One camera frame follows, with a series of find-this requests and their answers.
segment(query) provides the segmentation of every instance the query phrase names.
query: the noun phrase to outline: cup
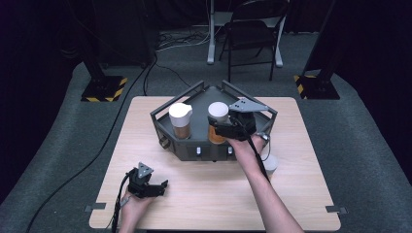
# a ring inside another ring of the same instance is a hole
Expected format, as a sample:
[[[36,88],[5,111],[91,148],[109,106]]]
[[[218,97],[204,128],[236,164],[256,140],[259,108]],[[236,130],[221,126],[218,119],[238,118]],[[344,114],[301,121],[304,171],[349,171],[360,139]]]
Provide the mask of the cup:
[[[209,105],[208,112],[209,117],[215,119],[219,123],[222,123],[227,121],[229,107],[223,102],[215,102]],[[225,137],[216,134],[215,127],[213,125],[209,125],[208,138],[213,144],[222,144],[226,141]]]
[[[192,114],[191,105],[175,103],[169,108],[169,117],[172,121],[173,132],[178,139],[190,137],[190,116]]]
[[[266,170],[267,177],[269,178],[269,180],[272,180],[273,173],[276,171],[276,168],[278,168],[279,165],[278,158],[273,154],[265,154],[261,156],[261,159],[263,161],[263,166],[264,170]]]

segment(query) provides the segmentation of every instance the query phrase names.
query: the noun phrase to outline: brown liquid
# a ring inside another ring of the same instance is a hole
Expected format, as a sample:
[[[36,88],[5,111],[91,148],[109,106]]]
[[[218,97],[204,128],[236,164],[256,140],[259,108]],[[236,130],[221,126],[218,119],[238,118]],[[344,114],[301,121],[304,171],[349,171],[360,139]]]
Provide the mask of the brown liquid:
[[[175,132],[175,135],[179,139],[187,139],[190,137],[190,125],[186,125],[183,127],[176,127],[173,126],[173,131]]]
[[[209,125],[209,141],[214,144],[222,144],[224,143],[224,141],[226,141],[226,138],[220,135],[217,135],[215,132],[215,127],[212,125]]]

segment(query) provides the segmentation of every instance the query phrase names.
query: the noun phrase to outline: hazard tape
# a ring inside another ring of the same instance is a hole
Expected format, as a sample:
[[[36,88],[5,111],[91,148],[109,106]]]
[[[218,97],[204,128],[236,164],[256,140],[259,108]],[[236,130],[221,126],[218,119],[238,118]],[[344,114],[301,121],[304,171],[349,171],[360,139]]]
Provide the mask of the hazard tape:
[[[118,101],[121,93],[123,92],[124,86],[127,82],[127,78],[123,78],[120,81],[119,84],[119,88],[116,91],[116,93],[113,96],[103,96],[103,97],[99,97],[99,96],[89,96],[89,97],[82,97],[82,101],[86,101],[86,102],[114,102],[114,101]]]
[[[293,76],[293,77],[294,77],[294,82],[296,83],[297,91],[299,92],[300,98],[308,99],[307,93],[306,93],[305,88],[302,84],[300,76]],[[316,78],[316,76],[305,76],[305,77],[306,78]]]

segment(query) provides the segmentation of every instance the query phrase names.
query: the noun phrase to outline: wooden table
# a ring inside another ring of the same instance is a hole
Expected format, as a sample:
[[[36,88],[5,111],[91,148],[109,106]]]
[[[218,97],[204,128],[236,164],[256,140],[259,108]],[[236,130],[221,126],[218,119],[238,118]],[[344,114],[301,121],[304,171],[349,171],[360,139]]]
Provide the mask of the wooden table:
[[[237,161],[180,161],[158,143],[150,112],[172,97],[135,97],[128,110],[89,224],[105,228],[112,217],[120,183],[139,162],[154,168],[150,184],[169,180],[138,228],[169,230],[264,230],[253,193]],[[322,170],[300,111],[292,98],[262,97],[278,111],[271,152],[279,159],[272,185],[304,230],[340,228]]]

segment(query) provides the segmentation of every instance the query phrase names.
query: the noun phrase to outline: dark background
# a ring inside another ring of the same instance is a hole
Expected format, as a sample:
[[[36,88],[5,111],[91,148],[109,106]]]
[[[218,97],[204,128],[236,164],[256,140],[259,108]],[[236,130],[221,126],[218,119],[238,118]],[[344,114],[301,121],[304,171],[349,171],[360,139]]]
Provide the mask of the dark background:
[[[159,29],[185,27],[207,18],[204,1],[149,2]],[[227,2],[218,2],[217,8],[227,7]],[[96,28],[104,25],[96,24],[91,1],[70,3],[78,20],[99,35]],[[321,31],[330,3],[293,0],[284,31]],[[411,181],[412,16],[406,11],[411,4],[338,0],[336,5],[339,9],[332,12],[311,56],[313,64],[307,68],[324,68],[342,45],[339,38],[351,38],[335,72],[358,91]],[[1,202],[47,136],[72,71],[82,62],[66,10],[62,1],[0,1]],[[88,31],[85,36],[98,56],[98,41]]]

